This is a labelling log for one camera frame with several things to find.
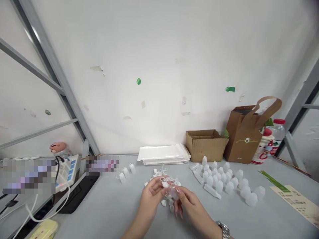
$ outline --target paper bag handle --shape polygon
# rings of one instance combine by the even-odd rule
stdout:
[[[276,101],[260,116],[258,119],[257,123],[255,125],[251,125],[250,119],[253,116],[253,114],[259,110],[260,106],[259,104],[265,100],[269,99],[276,99]],[[262,97],[260,100],[257,101],[255,108],[253,108],[252,111],[250,111],[243,119],[241,127],[243,128],[255,128],[255,129],[260,129],[261,127],[264,126],[266,121],[274,114],[276,113],[282,105],[281,99],[278,99],[277,97],[274,96],[266,96]]]

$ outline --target cardboard box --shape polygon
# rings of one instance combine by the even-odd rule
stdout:
[[[256,114],[259,104],[268,99],[276,101],[262,115]],[[267,96],[261,98],[255,106],[240,106],[231,111],[226,127],[229,142],[225,149],[225,157],[228,161],[251,163],[262,138],[259,130],[281,105],[280,99]]]
[[[215,129],[186,132],[186,147],[192,162],[201,162],[204,156],[208,162],[222,161],[227,143],[228,139]]]

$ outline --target green marker stain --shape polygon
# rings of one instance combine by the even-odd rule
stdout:
[[[227,92],[228,92],[228,91],[233,91],[233,92],[235,92],[235,87],[234,87],[234,86],[226,87],[225,90],[226,90]]]

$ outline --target hand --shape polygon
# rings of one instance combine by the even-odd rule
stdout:
[[[176,192],[179,200],[174,202],[175,216],[177,216],[177,212],[179,211],[181,218],[183,218],[183,209],[181,206],[183,204],[194,227],[202,233],[205,238],[222,239],[222,229],[209,216],[195,193],[184,187],[176,187]]]
[[[140,206],[129,229],[126,230],[122,239],[140,239],[145,236],[150,228],[156,214],[157,206],[162,198],[170,191],[169,188],[163,188],[161,178],[155,177],[145,186],[140,199]]]

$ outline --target printed logo on bag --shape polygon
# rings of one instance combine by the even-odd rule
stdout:
[[[258,142],[258,141],[257,140],[250,141],[250,138],[246,138],[245,140],[244,139],[237,140],[236,143],[238,143],[238,142],[245,142],[245,144],[248,144],[248,143],[254,143],[254,142]]]

